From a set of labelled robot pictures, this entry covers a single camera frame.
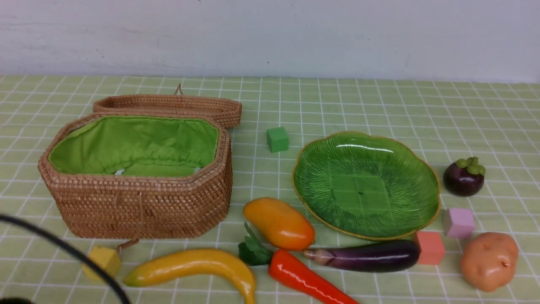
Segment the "green plate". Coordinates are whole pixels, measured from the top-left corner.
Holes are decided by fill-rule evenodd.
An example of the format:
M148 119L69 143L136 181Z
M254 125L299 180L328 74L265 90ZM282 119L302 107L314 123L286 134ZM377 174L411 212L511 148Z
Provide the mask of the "green plate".
M426 227L440 211L435 172L402 143L340 132L306 145L293 187L321 222L362 239L400 239Z

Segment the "mangosteen stem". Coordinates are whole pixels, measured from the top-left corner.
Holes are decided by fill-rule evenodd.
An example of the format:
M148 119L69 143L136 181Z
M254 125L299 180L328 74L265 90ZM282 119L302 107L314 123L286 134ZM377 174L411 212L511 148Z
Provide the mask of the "mangosteen stem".
M485 175L485 167L478 163L478 157L473 156L468 159L460 158L456 161L456 165L462 169L466 169L468 173L473 175Z

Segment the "green fabric lining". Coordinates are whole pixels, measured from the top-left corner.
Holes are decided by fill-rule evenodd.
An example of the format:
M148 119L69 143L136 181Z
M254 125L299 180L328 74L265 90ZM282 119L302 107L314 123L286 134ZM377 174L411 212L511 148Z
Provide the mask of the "green fabric lining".
M218 140L198 118L111 115L68 134L49 161L66 174L189 176L214 160Z

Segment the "pink cube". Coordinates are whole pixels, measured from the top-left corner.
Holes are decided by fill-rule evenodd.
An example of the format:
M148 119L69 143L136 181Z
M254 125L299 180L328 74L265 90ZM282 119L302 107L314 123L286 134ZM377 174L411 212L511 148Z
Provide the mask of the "pink cube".
M475 223L470 209L450 208L442 219L444 235L456 239L468 239L474 232Z

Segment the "wicker basket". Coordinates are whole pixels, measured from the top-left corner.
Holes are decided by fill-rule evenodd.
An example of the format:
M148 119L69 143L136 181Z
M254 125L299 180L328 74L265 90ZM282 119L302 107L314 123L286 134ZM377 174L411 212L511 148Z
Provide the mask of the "wicker basket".
M178 85L174 95L122 95L111 96L93 104L94 113L122 113L129 110L133 115L176 114L199 116L214 119L224 128L235 127L240 123L242 104L225 98L187 96Z
M64 126L38 162L39 172L72 233L97 239L181 239L200 236L225 218L233 181L231 139L225 126L239 124L239 102L196 96L127 95L97 101L94 110ZM51 152L68 134L111 115L200 118L217 128L217 152L210 164L185 177L66 174L51 164Z

